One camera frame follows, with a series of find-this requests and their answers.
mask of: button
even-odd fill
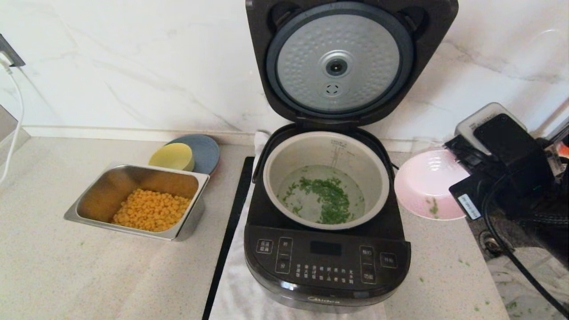
[[[376,283],[376,270],[373,264],[362,264],[361,266],[361,282],[365,284]]]
[[[380,253],[381,266],[385,268],[397,268],[397,256],[395,253]]]
[[[289,255],[279,255],[277,258],[277,265],[275,266],[275,272],[277,273],[289,273],[290,272],[290,256]]]
[[[362,263],[373,264],[373,248],[367,246],[360,246],[360,257]]]
[[[267,239],[259,239],[257,241],[257,253],[270,254],[273,252],[273,241]]]
[[[281,237],[279,239],[279,253],[290,254],[292,252],[292,239]]]

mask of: brand logo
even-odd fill
[[[310,301],[322,302],[322,303],[332,303],[332,304],[339,304],[340,301],[336,300],[328,300],[328,299],[320,299],[319,297],[308,297]]]

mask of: electrical outlet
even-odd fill
[[[12,49],[12,46],[10,46],[8,41],[6,41],[6,39],[4,39],[2,34],[0,34],[0,52],[2,51],[6,53],[6,55],[8,55],[10,60],[12,60],[13,63],[11,67],[23,67],[24,65],[26,65],[24,60],[20,58],[20,56],[16,53],[16,51]]]

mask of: power cord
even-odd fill
[[[482,216],[484,217],[484,222],[488,227],[488,230],[496,239],[496,242],[502,249],[502,251],[506,254],[508,258],[514,263],[514,265],[519,269],[519,271],[527,278],[527,280],[533,285],[533,287],[551,304],[553,307],[557,309],[565,318],[569,319],[569,311],[565,310],[565,308],[555,299],[526,269],[526,267],[516,258],[512,250],[510,250],[509,246],[503,241],[503,239],[498,235],[492,221],[490,220],[490,203],[492,199],[494,199],[495,194],[502,188],[502,185],[507,182],[508,175],[503,175],[494,185],[490,188],[490,191],[484,197],[482,201]]]
[[[20,103],[20,108],[22,109],[22,113],[20,114],[20,120],[16,125],[16,129],[14,131],[14,137],[12,138],[12,145],[10,146],[10,150],[8,151],[8,156],[6,157],[6,166],[4,167],[4,173],[0,178],[0,185],[1,185],[8,176],[10,161],[12,160],[12,155],[14,154],[14,149],[16,148],[16,141],[18,140],[18,135],[22,128],[22,122],[24,120],[24,99],[22,98],[22,92],[20,91],[20,87],[18,86],[16,79],[14,79],[14,76],[12,75],[12,70],[10,69],[11,61],[10,59],[7,58],[7,56],[3,52],[0,52],[0,65],[4,68],[6,74],[8,74],[10,80],[12,80],[14,88],[16,88],[16,94],[18,95],[18,101]]]

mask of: yellow plate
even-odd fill
[[[192,149],[184,143],[172,143],[158,149],[150,158],[149,166],[192,171],[195,165]]]

